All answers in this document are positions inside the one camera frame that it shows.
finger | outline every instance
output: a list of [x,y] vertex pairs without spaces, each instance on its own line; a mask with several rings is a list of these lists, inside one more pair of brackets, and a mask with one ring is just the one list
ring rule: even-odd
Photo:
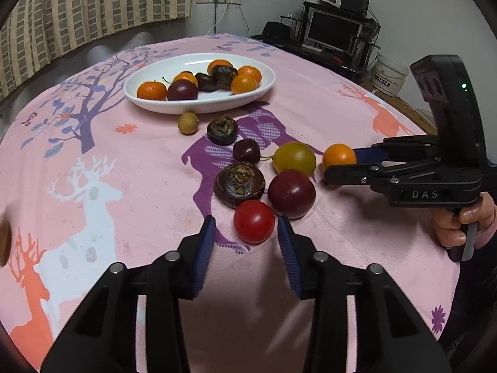
[[458,229],[444,229],[434,223],[435,233],[440,243],[450,248],[452,246],[461,246],[466,242],[466,235]]
[[444,229],[458,229],[461,227],[458,215],[443,207],[430,209],[434,222]]
[[465,207],[459,212],[459,220],[462,224],[479,222],[478,230],[484,230],[494,221],[495,206],[494,200],[483,192],[480,199],[473,206]]

silver bolt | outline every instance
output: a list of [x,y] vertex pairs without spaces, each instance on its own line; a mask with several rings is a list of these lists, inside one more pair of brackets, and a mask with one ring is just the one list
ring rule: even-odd
[[375,275],[381,275],[383,273],[383,267],[380,264],[371,264],[369,270]]
[[314,253],[313,257],[317,262],[324,262],[328,259],[328,254],[324,253],[323,251],[318,251]]
[[176,262],[177,260],[179,260],[181,258],[181,255],[180,253],[178,253],[178,251],[169,251],[166,255],[166,260],[168,260],[169,262]]
[[124,269],[123,267],[123,264],[121,264],[120,262],[114,262],[110,267],[109,267],[109,270],[111,271],[111,273],[113,274],[118,274],[120,272],[122,272],[122,270]]

oval plate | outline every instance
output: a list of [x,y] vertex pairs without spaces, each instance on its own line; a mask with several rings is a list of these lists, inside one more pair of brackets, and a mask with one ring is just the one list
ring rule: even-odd
[[[191,71],[193,74],[207,74],[207,66],[216,59],[229,61],[233,67],[253,66],[262,73],[262,81],[255,91],[233,95],[230,91],[199,92],[198,99],[186,101],[152,101],[136,97],[138,87],[145,81],[162,81],[164,77],[172,81],[182,71]],[[148,111],[181,115],[185,112],[210,113],[238,108],[257,100],[269,91],[276,80],[274,71],[264,63],[252,58],[227,53],[193,53],[166,58],[149,64],[133,73],[124,83],[124,95],[133,103]]]

curtain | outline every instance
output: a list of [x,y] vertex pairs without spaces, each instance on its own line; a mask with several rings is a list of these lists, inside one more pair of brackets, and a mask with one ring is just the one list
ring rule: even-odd
[[0,100],[84,44],[190,15],[191,0],[19,0],[0,31]]

red tomato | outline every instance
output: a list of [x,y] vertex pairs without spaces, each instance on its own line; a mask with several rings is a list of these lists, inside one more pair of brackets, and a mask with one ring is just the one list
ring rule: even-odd
[[265,203],[247,200],[235,210],[233,223],[243,241],[260,244],[266,241],[274,230],[274,214]]

